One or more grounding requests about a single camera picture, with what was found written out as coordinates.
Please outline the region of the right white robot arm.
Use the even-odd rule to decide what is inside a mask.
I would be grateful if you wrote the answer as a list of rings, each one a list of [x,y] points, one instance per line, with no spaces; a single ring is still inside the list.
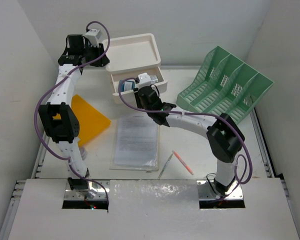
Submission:
[[[163,102],[151,86],[134,89],[139,109],[147,111],[147,115],[158,125],[180,128],[206,138],[211,151],[217,159],[217,170],[214,178],[216,191],[225,196],[235,180],[235,156],[242,149],[241,141],[245,140],[233,119],[226,113],[218,118],[207,115],[194,115],[175,104]]]

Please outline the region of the white drawer cabinet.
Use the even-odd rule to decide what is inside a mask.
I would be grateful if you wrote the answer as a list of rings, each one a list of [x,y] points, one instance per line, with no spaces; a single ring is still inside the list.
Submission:
[[[105,66],[110,74],[143,70],[161,65],[161,57],[155,36],[152,33],[124,36],[103,40],[109,48],[106,56],[109,63]]]

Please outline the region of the blue-white round tin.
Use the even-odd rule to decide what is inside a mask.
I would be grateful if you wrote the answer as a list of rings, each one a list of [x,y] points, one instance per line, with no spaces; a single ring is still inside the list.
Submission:
[[[121,92],[126,92],[133,90],[136,87],[136,80],[134,78],[129,78],[126,81],[123,79],[119,81],[118,90]]]
[[[151,84],[159,83],[159,78],[156,75],[150,75]]]

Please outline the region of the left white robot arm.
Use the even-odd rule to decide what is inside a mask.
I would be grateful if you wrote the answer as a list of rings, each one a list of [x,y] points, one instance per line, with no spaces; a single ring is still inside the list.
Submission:
[[[56,143],[67,163],[68,183],[73,191],[89,189],[89,169],[84,163],[87,151],[79,146],[80,123],[73,112],[72,98],[84,64],[104,52],[82,34],[69,34],[65,49],[58,59],[58,77],[55,88],[45,104],[40,104],[38,114],[45,134]]]

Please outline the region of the white drawer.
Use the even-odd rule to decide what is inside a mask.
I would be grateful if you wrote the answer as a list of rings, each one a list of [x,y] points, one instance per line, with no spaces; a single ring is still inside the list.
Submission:
[[[156,87],[152,86],[154,90],[158,89],[159,93],[164,93],[167,90],[168,81],[164,79],[160,67],[152,67],[148,69],[141,69],[141,70],[133,70],[129,72],[123,72],[123,73],[116,73],[116,74],[110,74],[109,77],[112,81],[113,85],[113,99],[116,104],[122,104],[122,100],[119,96],[119,83],[120,80],[128,79],[128,81],[131,81],[134,78],[139,77],[139,75],[147,73],[149,76],[156,76],[157,82],[150,82],[150,83],[143,83],[140,85],[139,83],[135,84],[136,88],[142,88],[145,86],[149,86],[150,84],[156,85]]]

